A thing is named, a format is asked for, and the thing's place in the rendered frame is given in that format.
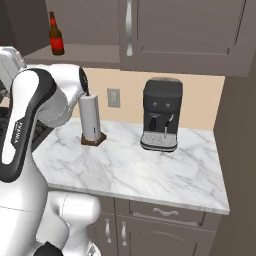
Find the brown beer bottle red label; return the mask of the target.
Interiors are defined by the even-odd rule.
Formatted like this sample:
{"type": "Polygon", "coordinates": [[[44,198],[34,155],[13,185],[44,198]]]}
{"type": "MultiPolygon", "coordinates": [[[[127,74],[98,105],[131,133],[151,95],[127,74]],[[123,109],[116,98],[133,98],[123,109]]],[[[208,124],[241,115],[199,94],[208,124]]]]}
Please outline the brown beer bottle red label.
{"type": "Polygon", "coordinates": [[[54,12],[50,11],[49,15],[50,15],[49,38],[50,38],[52,53],[56,56],[60,56],[64,54],[64,44],[62,39],[62,33],[57,27],[54,12]]]}

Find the grey cabinet door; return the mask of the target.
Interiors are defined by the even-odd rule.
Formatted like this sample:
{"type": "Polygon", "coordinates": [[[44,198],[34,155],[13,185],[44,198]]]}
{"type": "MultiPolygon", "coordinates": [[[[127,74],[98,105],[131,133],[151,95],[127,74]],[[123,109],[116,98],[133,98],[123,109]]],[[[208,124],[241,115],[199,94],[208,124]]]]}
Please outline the grey cabinet door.
{"type": "Polygon", "coordinates": [[[256,53],[256,0],[132,0],[131,57],[126,8],[127,0],[119,0],[123,70],[249,75],[256,53]]]}
{"type": "Polygon", "coordinates": [[[101,256],[118,256],[115,216],[113,214],[101,213],[98,220],[88,227],[88,235],[92,242],[98,247],[101,256]],[[105,219],[110,220],[110,235],[112,243],[107,243],[105,234],[105,219]]]}
{"type": "Polygon", "coordinates": [[[209,256],[215,233],[196,228],[116,217],[119,256],[209,256]],[[122,221],[127,246],[122,245],[122,221]]]}

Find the white paper towel roll holder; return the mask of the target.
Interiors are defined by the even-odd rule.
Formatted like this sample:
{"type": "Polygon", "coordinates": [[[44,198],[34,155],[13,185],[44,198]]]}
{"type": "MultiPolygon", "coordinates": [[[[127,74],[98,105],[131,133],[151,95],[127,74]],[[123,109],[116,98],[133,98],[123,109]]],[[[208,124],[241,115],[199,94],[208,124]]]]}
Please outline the white paper towel roll holder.
{"type": "Polygon", "coordinates": [[[81,144],[98,146],[106,139],[100,127],[98,96],[82,96],[79,99],[79,109],[82,125],[81,144]]]}

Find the grey lower cabinet door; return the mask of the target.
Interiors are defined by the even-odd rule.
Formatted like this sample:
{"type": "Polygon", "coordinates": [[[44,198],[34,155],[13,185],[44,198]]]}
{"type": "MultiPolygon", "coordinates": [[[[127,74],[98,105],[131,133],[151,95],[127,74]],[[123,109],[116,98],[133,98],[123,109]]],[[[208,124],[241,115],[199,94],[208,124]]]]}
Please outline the grey lower cabinet door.
{"type": "Polygon", "coordinates": [[[209,256],[215,233],[196,228],[116,217],[119,256],[209,256]],[[127,246],[122,245],[122,221],[127,246]]]}
{"type": "Polygon", "coordinates": [[[88,227],[88,235],[92,242],[98,247],[101,256],[118,256],[115,216],[113,214],[101,213],[98,220],[88,227]],[[110,220],[110,235],[112,243],[107,243],[105,234],[105,219],[110,220]]]}

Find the grey drawer front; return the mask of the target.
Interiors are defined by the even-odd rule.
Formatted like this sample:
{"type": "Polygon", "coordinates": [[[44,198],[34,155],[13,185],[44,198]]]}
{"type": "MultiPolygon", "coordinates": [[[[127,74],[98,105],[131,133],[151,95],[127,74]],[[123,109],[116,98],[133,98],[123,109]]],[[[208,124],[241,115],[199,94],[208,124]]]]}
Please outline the grey drawer front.
{"type": "Polygon", "coordinates": [[[147,216],[184,225],[201,226],[205,217],[202,211],[153,203],[130,201],[129,207],[134,216],[147,216]]]}

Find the grey upper cabinet door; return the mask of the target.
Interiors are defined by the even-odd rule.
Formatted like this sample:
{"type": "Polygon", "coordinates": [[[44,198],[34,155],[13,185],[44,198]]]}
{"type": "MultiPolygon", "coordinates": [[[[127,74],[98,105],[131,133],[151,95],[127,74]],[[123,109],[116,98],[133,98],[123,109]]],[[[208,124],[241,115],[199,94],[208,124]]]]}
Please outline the grey upper cabinet door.
{"type": "Polygon", "coordinates": [[[249,75],[256,53],[256,0],[132,0],[131,57],[126,8],[127,0],[119,0],[123,70],[249,75]]]}

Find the black coffee machine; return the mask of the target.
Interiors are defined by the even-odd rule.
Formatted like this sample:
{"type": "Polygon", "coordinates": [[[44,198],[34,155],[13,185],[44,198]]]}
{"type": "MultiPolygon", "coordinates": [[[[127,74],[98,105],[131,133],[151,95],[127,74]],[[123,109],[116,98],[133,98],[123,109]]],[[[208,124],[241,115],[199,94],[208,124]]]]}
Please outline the black coffee machine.
{"type": "Polygon", "coordinates": [[[175,78],[151,78],[143,90],[144,124],[140,139],[146,150],[173,152],[183,96],[183,84],[175,78]]]}

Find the grey wall socket plate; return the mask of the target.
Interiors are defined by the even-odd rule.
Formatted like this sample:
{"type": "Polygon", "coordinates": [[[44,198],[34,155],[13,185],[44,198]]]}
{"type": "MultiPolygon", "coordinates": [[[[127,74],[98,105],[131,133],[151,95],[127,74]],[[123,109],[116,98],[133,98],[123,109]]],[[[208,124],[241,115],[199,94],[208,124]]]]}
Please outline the grey wall socket plate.
{"type": "Polygon", "coordinates": [[[114,88],[107,89],[108,106],[113,108],[120,107],[120,90],[114,88]]]}

